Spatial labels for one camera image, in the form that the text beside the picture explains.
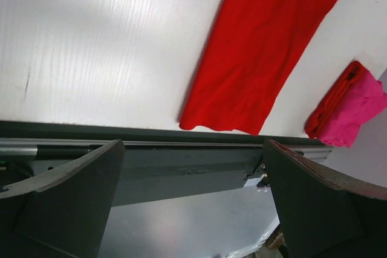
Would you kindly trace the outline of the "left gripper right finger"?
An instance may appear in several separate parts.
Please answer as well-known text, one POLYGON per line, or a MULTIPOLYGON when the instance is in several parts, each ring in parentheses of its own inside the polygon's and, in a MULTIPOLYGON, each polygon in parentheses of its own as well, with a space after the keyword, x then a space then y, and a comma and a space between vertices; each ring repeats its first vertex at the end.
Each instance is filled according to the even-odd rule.
POLYGON ((264 164, 290 257, 386 257, 386 188, 274 140, 264 164))

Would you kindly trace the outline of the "red t shirt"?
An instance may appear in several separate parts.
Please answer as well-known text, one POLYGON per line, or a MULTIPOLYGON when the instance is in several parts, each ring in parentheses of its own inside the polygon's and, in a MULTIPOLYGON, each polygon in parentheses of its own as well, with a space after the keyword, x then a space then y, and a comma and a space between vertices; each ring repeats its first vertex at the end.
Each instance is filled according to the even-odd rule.
POLYGON ((306 121, 304 129, 309 138, 315 139, 321 134, 341 99, 366 71, 367 69, 357 60, 353 60, 345 68, 306 121))
POLYGON ((223 0, 180 118, 257 135, 337 0, 223 0))

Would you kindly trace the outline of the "folded red t shirt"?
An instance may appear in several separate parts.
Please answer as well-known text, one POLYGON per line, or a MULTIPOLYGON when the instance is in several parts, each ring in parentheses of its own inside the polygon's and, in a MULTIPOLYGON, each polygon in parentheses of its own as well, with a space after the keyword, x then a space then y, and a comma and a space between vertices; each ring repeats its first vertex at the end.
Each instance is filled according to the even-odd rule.
POLYGON ((321 134, 341 99, 366 71, 367 69, 357 60, 353 60, 345 68, 306 121, 304 129, 309 138, 315 139, 321 134))

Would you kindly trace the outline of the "folded pink t shirt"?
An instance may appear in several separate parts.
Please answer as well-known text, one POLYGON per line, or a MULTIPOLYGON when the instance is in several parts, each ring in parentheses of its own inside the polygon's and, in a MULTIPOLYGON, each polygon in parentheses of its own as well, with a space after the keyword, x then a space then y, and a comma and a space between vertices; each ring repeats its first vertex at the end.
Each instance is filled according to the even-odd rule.
POLYGON ((383 84, 366 71, 333 110, 318 139, 336 147, 350 148, 365 123, 386 109, 383 84))

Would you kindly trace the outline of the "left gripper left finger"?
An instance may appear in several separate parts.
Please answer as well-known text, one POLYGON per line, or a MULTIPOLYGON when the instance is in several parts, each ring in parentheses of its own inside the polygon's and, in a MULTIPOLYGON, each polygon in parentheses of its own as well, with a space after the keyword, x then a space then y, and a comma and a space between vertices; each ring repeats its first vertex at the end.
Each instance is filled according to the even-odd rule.
POLYGON ((97 257, 125 156, 114 140, 35 176, 1 163, 1 257, 97 257))

